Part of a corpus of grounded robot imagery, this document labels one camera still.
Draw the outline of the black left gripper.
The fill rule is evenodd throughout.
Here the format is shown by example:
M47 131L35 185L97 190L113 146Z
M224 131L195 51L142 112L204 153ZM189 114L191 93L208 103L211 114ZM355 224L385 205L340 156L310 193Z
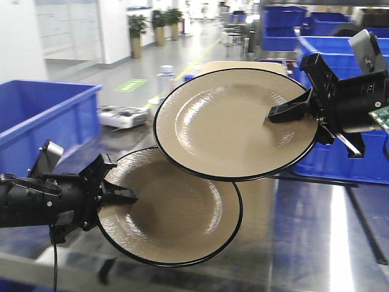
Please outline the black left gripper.
M112 184L105 180L110 170L117 167L112 155L100 153L78 174L43 173L42 182L50 192L44 194L45 224L51 236L67 236L76 229L90 231L98 225L98 213L103 204L135 204L133 188Z

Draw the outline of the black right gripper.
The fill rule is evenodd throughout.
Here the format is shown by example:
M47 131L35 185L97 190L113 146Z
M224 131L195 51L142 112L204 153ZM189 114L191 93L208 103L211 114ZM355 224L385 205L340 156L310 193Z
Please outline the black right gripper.
M330 145L338 139L349 158L363 158L362 133L380 130L369 112L388 105L388 70L339 79L319 53L303 57L300 70L308 76L312 89L273 106L268 119L272 123L302 120L312 110L318 121L316 142Z

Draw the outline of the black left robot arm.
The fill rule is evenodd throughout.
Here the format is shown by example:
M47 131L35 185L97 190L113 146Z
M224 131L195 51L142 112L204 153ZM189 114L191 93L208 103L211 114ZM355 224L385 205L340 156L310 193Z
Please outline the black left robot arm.
M115 167L109 155L100 154L77 174L39 172L27 178L2 174L1 227L52 225L60 234L92 229L102 206L137 201L134 189L105 179Z

